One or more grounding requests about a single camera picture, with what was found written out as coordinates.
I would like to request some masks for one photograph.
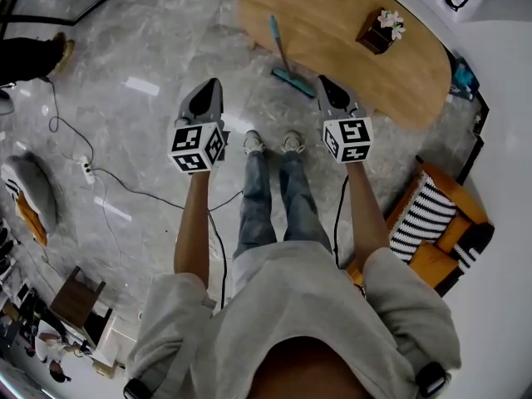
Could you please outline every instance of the gray tile floor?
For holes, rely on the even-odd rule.
[[[11,24],[6,38],[46,40],[63,30],[75,39],[76,50],[69,66],[52,77],[60,114],[94,145],[94,166],[112,171],[132,188],[178,204],[185,202],[189,176],[178,173],[166,156],[166,128],[181,97],[199,82],[217,76],[224,88],[224,121],[231,134],[226,161],[212,176],[210,207],[243,187],[245,155],[241,148],[245,131],[259,131],[267,146],[278,152],[283,132],[296,129],[307,141],[309,182],[325,230],[333,240],[345,171],[333,163],[319,140],[318,104],[269,75],[280,60],[262,48],[251,49],[246,34],[239,30],[237,11],[238,0],[110,0],[75,27]],[[302,68],[300,71],[308,78],[315,76]],[[127,87],[129,77],[157,85],[158,95]],[[42,159],[51,178],[60,223],[49,239],[50,263],[63,278],[78,264],[94,281],[105,280],[103,302],[135,323],[153,277],[172,269],[180,210],[131,195],[105,174],[100,174],[94,185],[88,185],[75,162],[89,155],[86,144],[65,126],[59,126],[56,134],[48,130],[55,110],[50,86],[39,80],[19,82],[10,93],[17,110],[0,119],[0,130],[7,135],[0,141],[0,151],[3,158],[20,154],[17,142],[22,142]],[[383,210],[411,178],[416,154],[451,175],[460,172],[474,145],[470,128],[477,111],[478,103],[455,98],[444,105],[441,118],[427,131],[404,130],[385,116],[373,118],[376,144],[367,172]],[[281,239],[286,220],[274,155],[271,167],[272,221]],[[116,242],[102,208],[94,203],[97,196],[105,196],[109,204],[132,217],[128,222],[106,212]],[[7,192],[0,192],[0,197],[3,216],[34,263],[23,249],[17,251],[17,258],[44,297],[51,300],[52,288],[57,291],[62,281],[41,261],[42,250],[15,215]],[[239,203],[238,197],[213,213],[229,258],[236,248]],[[350,229],[347,197],[338,229],[341,256],[352,250]],[[217,298],[223,266],[212,232],[209,247],[209,291]]]

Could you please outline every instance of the oval table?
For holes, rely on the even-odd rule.
[[[398,11],[406,32],[381,55],[356,41],[369,13]],[[366,102],[406,128],[427,128],[451,84],[445,48],[395,0],[240,0],[241,26],[276,52],[268,19],[278,21],[287,58],[351,86]]]

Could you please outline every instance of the gray sweatshirt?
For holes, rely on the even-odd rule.
[[[449,308],[390,249],[366,262],[367,299],[315,242],[248,250],[232,270],[234,297],[214,316],[195,275],[153,284],[127,371],[154,398],[245,398],[268,351],[293,337],[325,342],[376,399],[417,397],[429,362],[461,365]]]

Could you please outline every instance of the broom handle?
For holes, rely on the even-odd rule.
[[[271,15],[269,17],[269,27],[272,30],[273,38],[275,39],[275,42],[277,43],[279,53],[281,54],[281,58],[283,59],[284,69],[288,73],[288,76],[292,76],[292,72],[290,72],[290,68],[288,67],[288,62],[286,60],[286,57],[284,57],[283,45],[281,43],[281,34],[279,33],[279,29],[277,27],[277,21],[275,20],[274,15]]]

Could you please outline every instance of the mop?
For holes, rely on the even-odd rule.
[[[274,68],[272,70],[272,75],[278,76],[281,80],[286,81],[291,86],[294,86],[295,88],[299,89],[305,95],[310,96],[310,97],[316,97],[316,92],[312,89],[312,87],[308,86],[303,81],[295,78],[293,76],[293,73],[290,71],[286,57],[284,57],[283,46],[281,44],[281,35],[279,34],[279,29],[277,27],[277,21],[275,20],[274,15],[271,15],[269,17],[269,26],[272,30],[273,38],[275,39],[275,42],[277,43],[277,47],[279,49],[279,53],[281,53],[281,58],[283,59],[283,64],[284,64],[284,70],[280,68]]]

